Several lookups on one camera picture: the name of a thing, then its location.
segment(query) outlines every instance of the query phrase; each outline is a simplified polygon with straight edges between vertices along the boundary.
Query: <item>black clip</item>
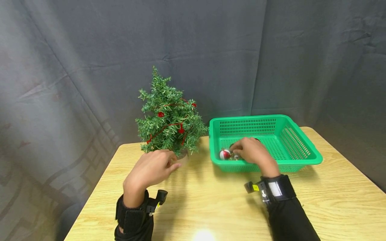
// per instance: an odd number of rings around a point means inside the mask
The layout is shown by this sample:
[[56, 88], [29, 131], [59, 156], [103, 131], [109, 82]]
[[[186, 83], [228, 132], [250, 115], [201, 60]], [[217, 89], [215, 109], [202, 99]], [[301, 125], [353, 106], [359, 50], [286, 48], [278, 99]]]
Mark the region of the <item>black clip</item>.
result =
[[166, 196], [168, 192], [165, 190], [158, 190], [156, 199], [149, 198], [149, 202], [146, 207], [146, 212], [149, 213], [150, 216], [156, 211], [157, 207], [164, 204], [166, 201]]

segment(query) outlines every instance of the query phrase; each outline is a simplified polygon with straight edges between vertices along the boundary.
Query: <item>yellow label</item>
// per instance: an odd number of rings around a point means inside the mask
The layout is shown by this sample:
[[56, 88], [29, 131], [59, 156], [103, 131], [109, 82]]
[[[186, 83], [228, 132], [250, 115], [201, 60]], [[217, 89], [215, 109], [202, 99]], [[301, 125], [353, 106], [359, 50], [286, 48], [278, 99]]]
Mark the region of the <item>yellow label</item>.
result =
[[259, 191], [259, 187], [258, 187], [257, 185], [252, 184], [252, 187], [253, 187], [253, 190], [254, 190], [254, 191]]

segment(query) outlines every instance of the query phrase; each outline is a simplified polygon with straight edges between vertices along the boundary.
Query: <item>christmas ornament ball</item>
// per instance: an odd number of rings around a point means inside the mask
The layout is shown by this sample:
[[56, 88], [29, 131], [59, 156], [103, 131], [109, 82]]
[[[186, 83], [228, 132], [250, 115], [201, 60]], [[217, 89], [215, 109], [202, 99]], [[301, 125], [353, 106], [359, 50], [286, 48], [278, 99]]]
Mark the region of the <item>christmas ornament ball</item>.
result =
[[228, 160], [231, 156], [232, 156], [232, 154], [230, 153], [230, 150], [222, 149], [220, 151], [220, 159], [221, 160]]

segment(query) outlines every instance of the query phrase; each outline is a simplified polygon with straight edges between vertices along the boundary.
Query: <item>velcro strap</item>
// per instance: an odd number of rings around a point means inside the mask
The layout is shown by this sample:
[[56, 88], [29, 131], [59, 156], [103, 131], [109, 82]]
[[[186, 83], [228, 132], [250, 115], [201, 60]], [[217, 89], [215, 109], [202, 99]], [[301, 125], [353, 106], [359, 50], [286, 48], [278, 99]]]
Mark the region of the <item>velcro strap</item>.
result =
[[275, 201], [284, 201], [296, 197], [288, 175], [280, 175], [265, 180], [266, 185]]
[[149, 200], [149, 193], [145, 191], [144, 202], [138, 208], [127, 208], [123, 204], [123, 195], [117, 201], [115, 211], [115, 219], [118, 220], [118, 225], [123, 228], [125, 234], [135, 234], [140, 231], [145, 219], [145, 208]]

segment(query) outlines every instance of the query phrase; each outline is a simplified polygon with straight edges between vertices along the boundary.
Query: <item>green pine branch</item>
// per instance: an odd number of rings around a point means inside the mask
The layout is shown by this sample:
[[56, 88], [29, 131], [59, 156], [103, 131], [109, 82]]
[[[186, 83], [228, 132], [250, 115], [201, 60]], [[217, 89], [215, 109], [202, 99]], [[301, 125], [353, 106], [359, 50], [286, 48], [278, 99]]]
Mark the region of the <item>green pine branch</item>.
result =
[[197, 114], [195, 101], [184, 100], [182, 91], [170, 87], [171, 77], [163, 78], [153, 66], [151, 92], [140, 90], [139, 98], [146, 101], [142, 111], [145, 119], [136, 119], [139, 137], [147, 144], [142, 145], [144, 152], [158, 149], [173, 150], [179, 155], [181, 150], [197, 151], [199, 138], [208, 131]]

